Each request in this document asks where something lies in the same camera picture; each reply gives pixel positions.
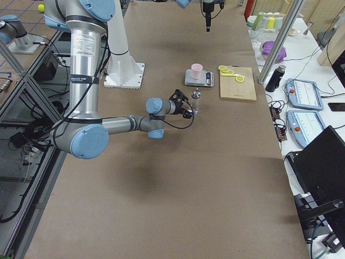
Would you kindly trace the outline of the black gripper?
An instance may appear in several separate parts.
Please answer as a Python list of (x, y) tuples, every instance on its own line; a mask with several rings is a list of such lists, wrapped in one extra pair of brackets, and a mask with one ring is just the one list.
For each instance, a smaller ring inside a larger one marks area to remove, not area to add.
[(214, 0), (202, 0), (202, 13), (205, 17), (206, 32), (210, 32), (212, 13), (215, 9)]
[(174, 101), (175, 104), (175, 110), (172, 114), (182, 114), (183, 118), (185, 119), (191, 119), (193, 117), (193, 109), (191, 108), (183, 108), (183, 102), (182, 101)]

